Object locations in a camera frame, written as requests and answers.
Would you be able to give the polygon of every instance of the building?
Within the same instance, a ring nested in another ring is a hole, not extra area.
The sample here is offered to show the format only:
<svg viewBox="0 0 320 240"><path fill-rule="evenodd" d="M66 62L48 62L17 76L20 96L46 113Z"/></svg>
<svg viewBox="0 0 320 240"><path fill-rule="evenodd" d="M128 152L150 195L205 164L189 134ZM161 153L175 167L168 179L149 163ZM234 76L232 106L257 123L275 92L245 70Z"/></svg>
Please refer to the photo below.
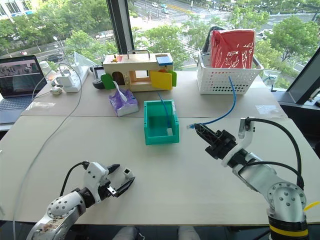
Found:
<svg viewBox="0 0 320 240"><path fill-rule="evenodd" d="M38 0L0 0L0 20L33 14L38 5Z"/></svg>

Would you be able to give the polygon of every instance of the green plastic bin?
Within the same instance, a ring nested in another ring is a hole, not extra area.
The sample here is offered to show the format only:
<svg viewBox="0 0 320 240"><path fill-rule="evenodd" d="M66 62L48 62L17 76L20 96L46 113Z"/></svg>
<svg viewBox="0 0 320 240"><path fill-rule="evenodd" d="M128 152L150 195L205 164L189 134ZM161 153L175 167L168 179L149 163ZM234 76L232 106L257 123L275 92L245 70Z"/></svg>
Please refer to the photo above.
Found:
<svg viewBox="0 0 320 240"><path fill-rule="evenodd" d="M179 121L175 102L173 100L163 100L163 102L168 111L172 131L168 129L168 118L164 104L160 100L144 101L144 136L146 145L179 142Z"/></svg>

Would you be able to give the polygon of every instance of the tissue box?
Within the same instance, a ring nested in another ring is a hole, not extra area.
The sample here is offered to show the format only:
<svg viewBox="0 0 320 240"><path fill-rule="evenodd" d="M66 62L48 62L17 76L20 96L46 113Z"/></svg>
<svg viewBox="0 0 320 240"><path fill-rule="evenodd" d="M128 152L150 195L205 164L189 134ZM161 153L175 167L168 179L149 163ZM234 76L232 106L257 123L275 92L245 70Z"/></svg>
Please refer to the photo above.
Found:
<svg viewBox="0 0 320 240"><path fill-rule="evenodd" d="M138 101L130 90L118 88L113 96L109 96L109 102L118 117L139 111Z"/></svg>

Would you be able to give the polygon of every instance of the laptop keyboard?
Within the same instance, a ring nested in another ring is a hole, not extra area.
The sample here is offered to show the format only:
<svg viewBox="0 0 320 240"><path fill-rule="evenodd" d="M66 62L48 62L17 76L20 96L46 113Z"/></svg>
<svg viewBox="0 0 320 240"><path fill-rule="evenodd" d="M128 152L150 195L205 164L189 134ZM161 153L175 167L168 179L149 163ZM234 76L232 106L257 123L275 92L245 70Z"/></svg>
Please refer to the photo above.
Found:
<svg viewBox="0 0 320 240"><path fill-rule="evenodd" d="M26 109L31 103L31 97L14 97L14 98L4 98L0 102L0 111L1 110L10 110L10 109Z"/></svg>

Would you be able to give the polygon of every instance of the charger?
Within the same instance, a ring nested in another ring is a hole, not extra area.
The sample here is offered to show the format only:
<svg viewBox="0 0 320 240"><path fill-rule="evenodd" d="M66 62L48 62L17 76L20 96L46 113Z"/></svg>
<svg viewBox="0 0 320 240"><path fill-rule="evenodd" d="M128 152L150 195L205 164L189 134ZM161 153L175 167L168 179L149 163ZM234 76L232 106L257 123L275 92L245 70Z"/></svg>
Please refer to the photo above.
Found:
<svg viewBox="0 0 320 240"><path fill-rule="evenodd" d="M72 87L74 84L73 79L71 78L71 74L64 73L62 76L57 77L57 81L64 87Z"/></svg>

